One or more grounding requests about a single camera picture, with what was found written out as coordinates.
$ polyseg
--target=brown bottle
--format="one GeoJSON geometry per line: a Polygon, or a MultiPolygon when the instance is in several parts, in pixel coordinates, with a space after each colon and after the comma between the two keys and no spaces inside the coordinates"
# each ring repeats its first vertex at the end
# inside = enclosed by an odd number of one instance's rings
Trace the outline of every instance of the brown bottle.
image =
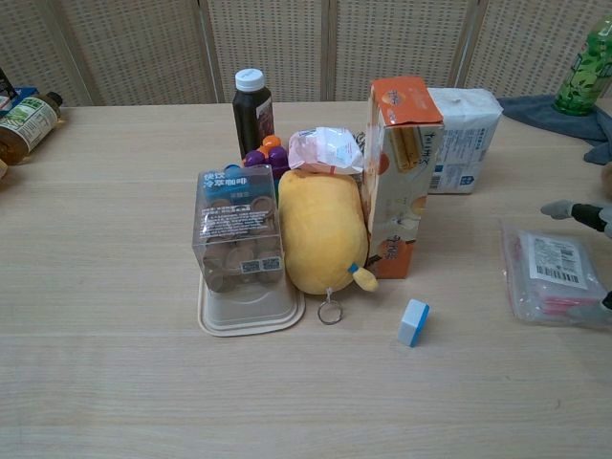
{"type": "Polygon", "coordinates": [[[240,155],[259,148],[265,137],[274,133],[272,93],[265,86],[259,69],[243,69],[236,73],[236,95],[231,105],[236,120],[240,155]]]}
{"type": "Polygon", "coordinates": [[[59,94],[24,98],[0,119],[0,161],[15,165],[28,156],[57,125],[59,94]]]}

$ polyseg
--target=orange cap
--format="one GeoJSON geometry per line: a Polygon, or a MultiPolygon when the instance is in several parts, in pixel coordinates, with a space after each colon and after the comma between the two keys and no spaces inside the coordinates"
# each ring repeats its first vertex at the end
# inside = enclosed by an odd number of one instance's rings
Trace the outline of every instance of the orange cap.
{"type": "Polygon", "coordinates": [[[277,136],[268,136],[264,138],[264,141],[261,144],[272,148],[273,146],[281,146],[281,141],[277,136]]]}

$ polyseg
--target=bottle label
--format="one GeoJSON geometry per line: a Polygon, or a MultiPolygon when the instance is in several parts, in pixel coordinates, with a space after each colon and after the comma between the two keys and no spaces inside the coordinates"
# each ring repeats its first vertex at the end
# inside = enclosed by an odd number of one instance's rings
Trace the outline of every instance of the bottle label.
{"type": "Polygon", "coordinates": [[[32,151],[57,124],[54,109],[39,98],[24,98],[0,120],[0,126],[21,137],[32,151]]]}
{"type": "Polygon", "coordinates": [[[257,117],[257,126],[259,128],[259,137],[271,136],[274,133],[274,115],[272,113],[272,97],[257,106],[255,109],[257,117]]]}

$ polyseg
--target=green tea bottle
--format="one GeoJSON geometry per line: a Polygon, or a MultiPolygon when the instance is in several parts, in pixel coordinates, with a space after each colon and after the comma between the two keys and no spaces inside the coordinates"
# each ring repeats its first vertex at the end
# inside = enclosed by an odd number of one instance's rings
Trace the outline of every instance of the green tea bottle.
{"type": "Polygon", "coordinates": [[[566,115],[588,115],[612,77],[612,14],[586,37],[572,68],[561,83],[553,107],[566,115]]]}

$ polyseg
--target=small blue eraser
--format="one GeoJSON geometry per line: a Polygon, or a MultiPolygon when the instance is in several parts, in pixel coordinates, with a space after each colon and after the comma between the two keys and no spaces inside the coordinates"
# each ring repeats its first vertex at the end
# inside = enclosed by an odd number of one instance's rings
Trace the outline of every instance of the small blue eraser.
{"type": "Polygon", "coordinates": [[[405,307],[398,340],[406,346],[414,347],[429,314],[429,305],[418,299],[411,299],[405,307]]]}

